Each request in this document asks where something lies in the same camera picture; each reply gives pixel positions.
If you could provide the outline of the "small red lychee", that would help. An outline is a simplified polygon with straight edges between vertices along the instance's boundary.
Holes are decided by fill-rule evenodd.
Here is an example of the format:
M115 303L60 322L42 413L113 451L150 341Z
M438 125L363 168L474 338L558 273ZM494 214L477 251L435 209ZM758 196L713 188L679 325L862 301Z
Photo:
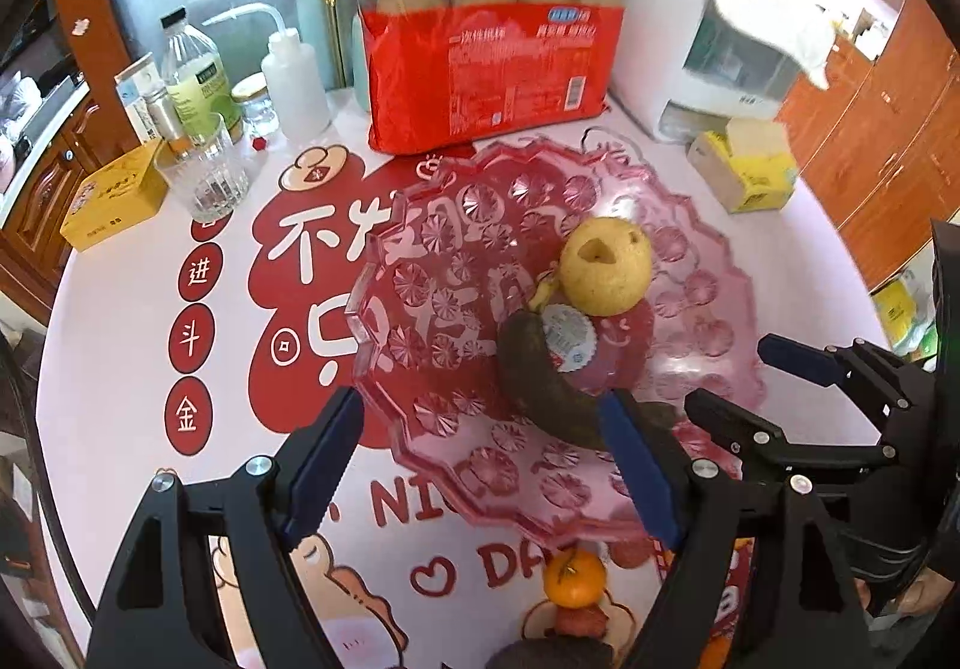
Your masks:
M601 640L607 632L608 617L599 604L569 609L556 607L556 635L562 637L592 638Z

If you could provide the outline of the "white appliance with cloth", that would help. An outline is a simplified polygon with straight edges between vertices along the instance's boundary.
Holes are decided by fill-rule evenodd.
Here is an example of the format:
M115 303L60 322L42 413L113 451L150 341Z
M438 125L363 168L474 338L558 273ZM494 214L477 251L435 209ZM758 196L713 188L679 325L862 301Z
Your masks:
M771 120L800 76L828 87L836 31L814 0L623 0L610 92L649 136Z

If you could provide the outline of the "yellow tea tin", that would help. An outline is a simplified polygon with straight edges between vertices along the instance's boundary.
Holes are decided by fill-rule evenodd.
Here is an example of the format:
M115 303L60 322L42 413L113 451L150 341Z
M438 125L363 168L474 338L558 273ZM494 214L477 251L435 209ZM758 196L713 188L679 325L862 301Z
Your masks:
M166 180L155 167L156 154L166 148L166 139L151 139L88 175L60 226L65 242L85 251L151 219L166 198Z

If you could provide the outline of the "yellow pear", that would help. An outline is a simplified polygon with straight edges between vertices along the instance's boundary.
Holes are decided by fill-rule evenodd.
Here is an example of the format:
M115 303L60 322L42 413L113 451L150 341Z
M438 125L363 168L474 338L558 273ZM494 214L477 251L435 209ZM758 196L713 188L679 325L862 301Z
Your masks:
M633 222L589 217L566 239L558 279L569 303L584 315L622 315L651 286L651 242Z

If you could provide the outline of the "clear drinking glass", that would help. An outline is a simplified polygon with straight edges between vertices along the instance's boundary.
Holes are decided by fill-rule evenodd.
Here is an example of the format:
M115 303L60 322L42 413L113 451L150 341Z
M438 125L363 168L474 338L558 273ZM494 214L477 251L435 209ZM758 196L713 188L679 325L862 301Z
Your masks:
M156 152L153 165L174 199L201 224L231 214L251 186L241 154L218 112L208 115L202 131L185 148L174 149L166 142Z

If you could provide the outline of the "clear bottle green label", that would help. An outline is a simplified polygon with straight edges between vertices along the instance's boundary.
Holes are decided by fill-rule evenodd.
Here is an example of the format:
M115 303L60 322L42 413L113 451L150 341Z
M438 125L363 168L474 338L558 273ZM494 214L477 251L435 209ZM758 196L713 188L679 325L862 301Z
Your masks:
M208 136L223 120L231 141L242 134L239 105L217 45L187 20L184 8L161 19L164 48L160 73L179 121L190 137Z

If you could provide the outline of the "yellow tissue box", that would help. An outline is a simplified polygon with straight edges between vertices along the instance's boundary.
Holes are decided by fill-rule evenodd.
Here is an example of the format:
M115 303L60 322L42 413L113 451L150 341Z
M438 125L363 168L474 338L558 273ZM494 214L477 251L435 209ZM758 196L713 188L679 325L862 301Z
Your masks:
M777 121L734 118L698 134L686 160L729 214L779 211L799 176L788 130Z

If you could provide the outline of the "pink glass fruit bowl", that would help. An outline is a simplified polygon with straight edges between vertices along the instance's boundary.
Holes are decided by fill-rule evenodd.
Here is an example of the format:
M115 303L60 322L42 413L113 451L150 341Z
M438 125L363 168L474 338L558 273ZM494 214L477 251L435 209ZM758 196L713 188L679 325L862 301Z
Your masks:
M651 242L651 284L620 315L586 315L551 280L566 239L594 217L631 222ZM685 396L709 389L748 409L765 398L754 286L727 238L617 149L539 137L443 160L371 233L347 320L356 387L394 460L467 521L553 547L631 541L643 528L612 454L524 414L501 383L501 354L547 353L514 366L521 388L562 378L592 396L628 389L686 453L727 472L734 454L686 418Z

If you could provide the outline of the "white squeeze wash bottle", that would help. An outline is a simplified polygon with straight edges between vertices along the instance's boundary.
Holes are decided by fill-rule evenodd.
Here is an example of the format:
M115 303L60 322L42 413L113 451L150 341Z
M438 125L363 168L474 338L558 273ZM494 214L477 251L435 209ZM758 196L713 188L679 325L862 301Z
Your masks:
M241 107L251 107L267 94L286 144L290 148L308 146L332 121L313 45L302 42L298 29L288 27L280 11L267 3L236 6L205 19L202 25L212 27L249 14L270 17L275 30L267 38L267 55L260 62L260 71L236 82L231 97Z

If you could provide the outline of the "small orange mandarin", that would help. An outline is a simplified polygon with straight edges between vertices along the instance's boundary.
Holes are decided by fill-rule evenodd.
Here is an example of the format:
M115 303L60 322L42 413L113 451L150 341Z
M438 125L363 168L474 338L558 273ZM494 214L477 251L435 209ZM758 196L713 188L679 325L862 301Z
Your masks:
M563 609L586 609L599 604L607 586L607 570L599 555L582 547L556 554L542 575L550 602Z

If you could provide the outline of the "wooden cabinet right side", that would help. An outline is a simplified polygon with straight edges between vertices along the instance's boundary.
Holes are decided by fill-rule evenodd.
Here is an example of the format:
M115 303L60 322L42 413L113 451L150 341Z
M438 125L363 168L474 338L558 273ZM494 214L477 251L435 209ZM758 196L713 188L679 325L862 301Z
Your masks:
M958 50L926 0L905 0L869 61L835 38L825 91L800 77L779 110L800 175L869 289L958 212Z

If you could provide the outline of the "dark avocado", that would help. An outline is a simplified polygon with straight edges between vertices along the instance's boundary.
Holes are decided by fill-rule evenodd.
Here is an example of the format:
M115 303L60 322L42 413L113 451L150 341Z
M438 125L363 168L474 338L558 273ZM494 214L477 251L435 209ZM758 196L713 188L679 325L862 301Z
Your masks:
M584 637L519 640L501 648L487 669L612 669L613 648Z

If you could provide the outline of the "small white carton box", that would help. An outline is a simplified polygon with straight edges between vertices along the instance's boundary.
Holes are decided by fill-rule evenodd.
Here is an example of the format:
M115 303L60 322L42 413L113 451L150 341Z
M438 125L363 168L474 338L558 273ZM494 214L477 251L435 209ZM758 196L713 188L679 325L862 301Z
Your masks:
M155 58L145 53L114 76L117 97L128 123L142 144L163 134L161 128L161 95L164 87Z

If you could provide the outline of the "small glass jar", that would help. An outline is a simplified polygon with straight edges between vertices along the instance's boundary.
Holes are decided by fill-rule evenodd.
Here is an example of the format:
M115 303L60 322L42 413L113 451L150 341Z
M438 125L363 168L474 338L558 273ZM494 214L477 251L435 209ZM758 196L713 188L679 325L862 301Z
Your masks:
M251 136L270 139L278 131L278 116L262 73L249 74L231 87L231 97L239 105L244 128Z

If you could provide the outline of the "red paper cup package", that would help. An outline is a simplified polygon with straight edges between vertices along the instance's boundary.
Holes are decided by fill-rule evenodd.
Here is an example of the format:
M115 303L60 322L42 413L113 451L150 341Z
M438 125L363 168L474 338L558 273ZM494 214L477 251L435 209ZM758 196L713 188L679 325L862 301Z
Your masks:
M358 0L370 144L413 155L601 113L623 0Z

